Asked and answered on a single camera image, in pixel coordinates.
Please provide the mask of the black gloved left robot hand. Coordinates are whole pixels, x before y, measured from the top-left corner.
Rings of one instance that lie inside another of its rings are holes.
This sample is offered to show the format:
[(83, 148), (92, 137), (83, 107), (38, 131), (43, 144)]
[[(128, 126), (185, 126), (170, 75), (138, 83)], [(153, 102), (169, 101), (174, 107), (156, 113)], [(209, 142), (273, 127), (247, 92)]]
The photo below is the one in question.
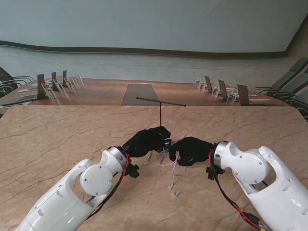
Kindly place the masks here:
[(164, 126), (144, 129), (125, 142), (122, 148), (130, 157), (143, 157), (149, 151), (161, 149), (165, 145), (165, 139), (170, 136), (171, 133)]

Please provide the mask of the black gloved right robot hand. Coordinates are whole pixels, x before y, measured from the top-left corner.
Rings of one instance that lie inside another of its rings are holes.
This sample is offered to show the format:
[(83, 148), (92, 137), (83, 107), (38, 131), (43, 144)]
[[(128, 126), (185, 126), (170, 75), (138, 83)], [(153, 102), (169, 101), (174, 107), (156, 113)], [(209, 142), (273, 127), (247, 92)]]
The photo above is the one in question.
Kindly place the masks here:
[(195, 163), (206, 161), (213, 147), (212, 143), (195, 137), (185, 137), (170, 146), (169, 159), (175, 161), (176, 152), (179, 152), (177, 163), (180, 166), (192, 166)]

